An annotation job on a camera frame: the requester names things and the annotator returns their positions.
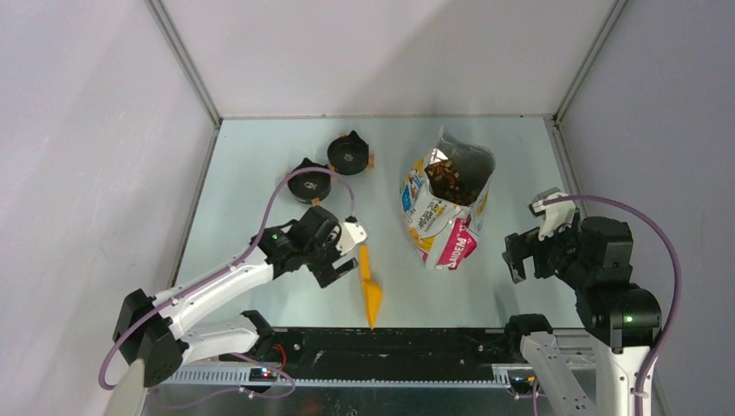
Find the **orange plastic scoop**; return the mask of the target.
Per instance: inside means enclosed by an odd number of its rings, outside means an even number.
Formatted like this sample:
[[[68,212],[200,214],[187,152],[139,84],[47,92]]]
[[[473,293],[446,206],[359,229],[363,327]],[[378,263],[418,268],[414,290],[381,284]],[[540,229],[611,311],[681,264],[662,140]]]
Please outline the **orange plastic scoop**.
[[[365,244],[360,246],[358,263],[367,324],[371,329],[375,329],[381,310],[383,290],[372,278],[369,249]]]

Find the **pet food bag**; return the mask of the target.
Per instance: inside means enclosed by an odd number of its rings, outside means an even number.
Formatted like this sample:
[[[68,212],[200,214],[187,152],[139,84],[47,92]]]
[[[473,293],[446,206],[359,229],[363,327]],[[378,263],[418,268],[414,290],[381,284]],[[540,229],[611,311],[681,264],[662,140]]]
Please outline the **pet food bag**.
[[[479,190],[469,206],[434,197],[424,169],[450,159],[463,179]],[[407,235],[430,270],[455,270],[478,247],[497,163],[484,146],[460,140],[445,127],[435,144],[412,165],[400,190]]]

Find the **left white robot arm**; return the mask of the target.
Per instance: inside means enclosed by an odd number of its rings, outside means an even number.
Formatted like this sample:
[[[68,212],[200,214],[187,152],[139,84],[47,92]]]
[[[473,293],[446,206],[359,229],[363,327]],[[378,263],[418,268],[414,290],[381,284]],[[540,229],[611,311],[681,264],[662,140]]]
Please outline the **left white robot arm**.
[[[241,257],[209,276],[148,295],[137,289],[124,298],[113,340],[128,364],[142,361],[143,387],[155,387],[181,367],[220,355],[270,357],[272,330],[255,310],[229,322],[202,320],[237,296],[306,268],[321,288],[358,267],[349,253],[369,233],[355,217],[339,220],[321,206],[299,219],[262,229]]]

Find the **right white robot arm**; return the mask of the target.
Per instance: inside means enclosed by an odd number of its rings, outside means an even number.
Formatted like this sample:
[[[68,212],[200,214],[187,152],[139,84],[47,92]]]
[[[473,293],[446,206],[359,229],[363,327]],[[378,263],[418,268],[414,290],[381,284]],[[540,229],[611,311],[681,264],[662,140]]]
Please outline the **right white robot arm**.
[[[525,280],[524,261],[531,258],[536,278],[556,277],[574,291],[576,313],[593,340],[598,413],[649,415],[662,313],[655,296],[631,281],[628,224],[576,213],[548,235],[537,227],[504,242],[502,258],[514,282]]]

